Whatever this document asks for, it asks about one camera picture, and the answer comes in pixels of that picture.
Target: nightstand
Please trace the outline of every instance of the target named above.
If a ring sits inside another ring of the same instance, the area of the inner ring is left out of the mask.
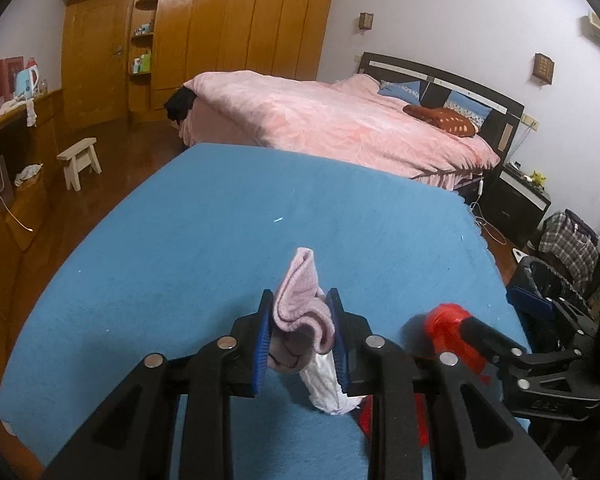
[[[485,220],[518,247],[528,242],[550,205],[545,190],[508,164],[480,200]]]

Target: orange polka dot cushion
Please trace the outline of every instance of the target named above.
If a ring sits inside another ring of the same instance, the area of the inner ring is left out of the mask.
[[[474,123],[451,108],[430,109],[406,105],[402,111],[457,137],[473,137],[478,133],[478,127]]]

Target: pillow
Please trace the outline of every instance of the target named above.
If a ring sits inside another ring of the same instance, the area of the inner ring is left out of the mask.
[[[419,105],[419,81],[389,83],[382,81],[378,95],[397,97],[410,105]]]
[[[479,131],[472,121],[450,108],[431,110],[422,106],[406,105],[402,111],[456,137],[473,137]]]
[[[453,90],[445,103],[445,108],[449,108],[463,115],[473,124],[475,124],[477,132],[484,124],[484,120],[491,113],[492,108],[481,105],[477,101]]]

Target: white stool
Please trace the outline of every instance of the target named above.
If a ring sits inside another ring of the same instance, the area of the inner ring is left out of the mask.
[[[99,160],[97,160],[96,149],[93,147],[93,144],[96,142],[97,139],[95,137],[87,137],[80,140],[80,142],[76,142],[58,155],[58,160],[68,162],[64,166],[66,189],[70,190],[71,185],[73,185],[75,191],[81,189],[78,173],[88,166],[93,168],[96,173],[102,173]]]

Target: blue tablecloth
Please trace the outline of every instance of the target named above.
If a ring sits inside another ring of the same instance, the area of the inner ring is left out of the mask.
[[[322,288],[397,342],[410,345],[443,302],[525,341],[458,196],[323,158],[199,145],[129,195],[49,283],[8,362],[0,418],[48,464],[146,354],[191,354],[254,312],[300,246],[315,250]],[[232,428],[237,479],[366,478],[352,418],[313,409],[297,375],[269,371],[258,399],[232,401]]]

